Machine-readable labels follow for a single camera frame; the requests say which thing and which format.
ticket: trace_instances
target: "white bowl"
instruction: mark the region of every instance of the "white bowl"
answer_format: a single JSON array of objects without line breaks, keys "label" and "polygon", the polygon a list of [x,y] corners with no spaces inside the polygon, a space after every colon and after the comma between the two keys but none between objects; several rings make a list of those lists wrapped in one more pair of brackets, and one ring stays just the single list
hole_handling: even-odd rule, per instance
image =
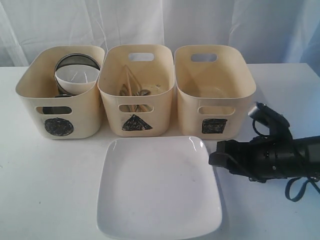
[{"label": "white bowl", "polygon": [[177,240],[215,231],[222,221],[209,155],[194,136],[120,138],[108,147],[97,225],[121,240]]},{"label": "white bowl", "polygon": [[79,95],[91,89],[99,76],[99,70],[87,65],[68,65],[55,71],[55,78],[67,92]]}]

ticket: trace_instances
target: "white table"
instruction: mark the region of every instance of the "white table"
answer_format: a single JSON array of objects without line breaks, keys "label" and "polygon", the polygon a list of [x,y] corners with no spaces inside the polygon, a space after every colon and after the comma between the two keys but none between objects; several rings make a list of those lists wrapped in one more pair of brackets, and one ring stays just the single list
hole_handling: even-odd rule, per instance
[{"label": "white table", "polygon": [[[257,84],[254,99],[284,114],[295,138],[320,135],[320,79],[308,65],[249,68]],[[96,226],[97,196],[106,149],[117,136],[105,121],[87,139],[43,138],[15,93],[26,69],[0,68],[0,239],[106,240]],[[171,122],[164,136],[180,135],[176,114]],[[237,140],[254,136],[247,117]],[[205,144],[215,150],[215,142]],[[226,169],[215,172],[223,221],[217,231],[197,239],[319,239],[320,196],[310,186],[293,203],[284,196],[287,180],[261,184]]]}]

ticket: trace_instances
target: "white curtain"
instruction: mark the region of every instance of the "white curtain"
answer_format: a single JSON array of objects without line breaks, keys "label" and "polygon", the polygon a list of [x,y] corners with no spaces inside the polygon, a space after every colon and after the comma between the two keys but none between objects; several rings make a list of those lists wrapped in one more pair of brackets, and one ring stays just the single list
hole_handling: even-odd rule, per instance
[{"label": "white curtain", "polygon": [[0,66],[61,45],[222,44],[320,75],[320,0],[0,0]]}]

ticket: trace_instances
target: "black strap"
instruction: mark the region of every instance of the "black strap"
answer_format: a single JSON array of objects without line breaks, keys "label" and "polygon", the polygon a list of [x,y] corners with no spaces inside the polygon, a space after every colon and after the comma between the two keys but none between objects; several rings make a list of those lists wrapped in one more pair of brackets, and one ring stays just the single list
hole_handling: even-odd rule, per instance
[{"label": "black strap", "polygon": [[288,200],[290,200],[290,201],[292,201],[292,202],[294,202],[294,203],[296,203],[296,202],[298,202],[300,199],[302,199],[302,197],[304,196],[304,194],[305,194],[305,192],[306,192],[307,184],[310,183],[310,180],[309,180],[309,179],[306,180],[306,181],[302,184],[302,186],[301,186],[300,191],[298,192],[298,194],[297,194],[295,197],[291,198],[291,197],[290,197],[290,188],[291,188],[292,184],[293,184],[295,181],[299,180],[299,179],[301,179],[301,177],[292,178],[292,179],[290,179],[290,180],[288,181],[288,183],[287,183],[286,186],[285,186],[284,194],[285,194],[286,199],[288,199]]}]

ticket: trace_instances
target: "cream plastic bin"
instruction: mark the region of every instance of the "cream plastic bin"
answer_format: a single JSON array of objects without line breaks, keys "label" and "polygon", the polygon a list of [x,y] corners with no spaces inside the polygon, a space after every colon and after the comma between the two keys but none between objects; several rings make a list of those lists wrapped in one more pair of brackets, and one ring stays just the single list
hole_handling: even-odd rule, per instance
[{"label": "cream plastic bin", "polygon": [[[127,81],[126,66],[151,91],[147,96],[119,96]],[[98,80],[104,108],[112,131],[122,137],[152,137],[169,127],[174,62],[171,51],[162,45],[120,45],[106,55]],[[148,106],[145,112],[128,112],[123,106]]]},{"label": "cream plastic bin", "polygon": [[[97,46],[57,46],[49,48],[33,61],[17,84],[21,97],[39,132],[49,139],[82,139],[98,131],[104,114],[98,83],[88,91],[70,97],[59,97],[55,66],[68,54],[85,54],[102,66],[105,51]],[[64,107],[65,114],[44,114],[44,107]]]},{"label": "cream plastic bin", "polygon": [[256,83],[241,53],[225,45],[189,45],[175,51],[178,121],[184,135],[235,137]]}]

